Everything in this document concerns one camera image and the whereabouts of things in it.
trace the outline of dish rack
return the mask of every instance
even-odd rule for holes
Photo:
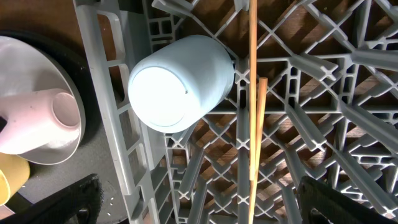
[[[248,222],[248,58],[239,57],[220,40],[220,35],[239,13],[248,9],[249,3],[248,0],[234,0],[234,12],[213,32],[193,13],[199,1],[143,0],[143,12],[127,12],[120,10],[118,2],[113,0],[74,0],[130,223],[144,223],[147,213],[153,223]],[[374,4],[387,14],[392,25],[374,40],[366,40],[370,10]],[[264,126],[262,140],[263,144],[272,144],[279,150],[261,164],[259,169],[259,184],[274,185],[278,190],[266,198],[257,194],[254,222],[301,223],[295,188],[305,175],[325,181],[349,198],[398,220],[398,105],[366,104],[370,99],[383,95],[398,98],[398,7],[387,0],[357,0],[339,18],[333,20],[315,5],[314,0],[294,1],[273,28],[258,20],[259,27],[266,32],[259,39],[257,49],[272,39],[288,56],[257,60],[259,64],[282,62],[284,68],[274,78],[270,78],[267,94],[279,100],[282,106],[267,106],[265,116],[277,115],[278,118],[271,125]],[[153,16],[153,7],[167,13],[163,17]],[[298,10],[309,13],[326,32],[304,51],[295,54],[277,35],[277,29]],[[98,14],[106,16],[110,21],[116,49],[114,60],[106,58]],[[351,16],[355,17],[352,39],[341,28]],[[121,102],[115,100],[109,75],[110,67],[119,67],[124,93],[127,95],[127,81],[135,64],[151,52],[175,41],[181,25],[187,19],[195,21],[206,35],[223,45],[235,66],[236,92],[233,93],[236,95],[225,98],[230,106],[218,106],[209,113],[228,114],[232,119],[220,125],[207,116],[203,117],[199,123],[208,126],[212,138],[201,146],[190,140],[198,123],[180,133],[163,134],[140,122],[127,98]],[[347,53],[311,54],[318,44],[330,37],[343,46]],[[366,69],[376,84],[355,96],[359,67]],[[306,74],[317,86],[309,94],[300,96],[300,81]],[[306,105],[323,95],[331,98],[329,106]],[[176,107],[183,106],[171,99],[170,103],[176,104]],[[311,114],[324,114],[324,117],[314,122]],[[286,144],[276,134],[283,123],[288,121],[300,135],[293,144]],[[233,125],[236,125],[236,136],[228,134],[228,129]],[[350,125],[355,125],[366,134],[349,141],[347,135]],[[206,152],[217,141],[223,141],[236,149],[236,155],[229,162],[220,164]],[[187,165],[175,162],[174,151],[183,153]],[[310,167],[300,159],[303,151],[330,152],[330,155]],[[214,170],[206,179],[200,175],[204,160]],[[281,164],[290,172],[291,181],[277,175]],[[345,179],[339,180],[341,176],[345,176]],[[224,192],[219,192],[212,185],[218,179],[233,185]],[[205,205],[208,195],[213,200],[210,205]],[[182,207],[182,201],[188,201],[191,208]],[[282,206],[285,211],[278,212]]]

